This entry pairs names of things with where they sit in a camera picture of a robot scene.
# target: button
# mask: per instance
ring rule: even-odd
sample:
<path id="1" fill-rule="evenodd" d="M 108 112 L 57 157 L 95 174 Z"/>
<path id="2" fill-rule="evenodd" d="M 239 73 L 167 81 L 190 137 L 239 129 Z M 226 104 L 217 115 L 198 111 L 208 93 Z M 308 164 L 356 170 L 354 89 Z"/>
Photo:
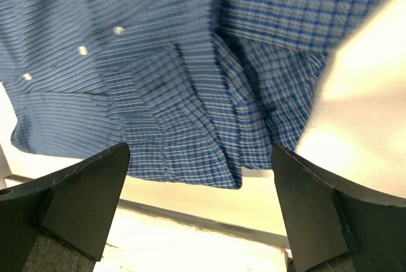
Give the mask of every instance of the button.
<path id="1" fill-rule="evenodd" d="M 113 31 L 115 35 L 119 36 L 125 31 L 125 29 L 123 27 L 114 27 Z"/>
<path id="2" fill-rule="evenodd" d="M 25 74 L 23 75 L 24 79 L 26 79 L 27 81 L 31 81 L 32 80 L 32 76 L 30 74 Z"/>
<path id="3" fill-rule="evenodd" d="M 85 46 L 79 46 L 79 54 L 80 55 L 87 55 L 88 49 Z"/>

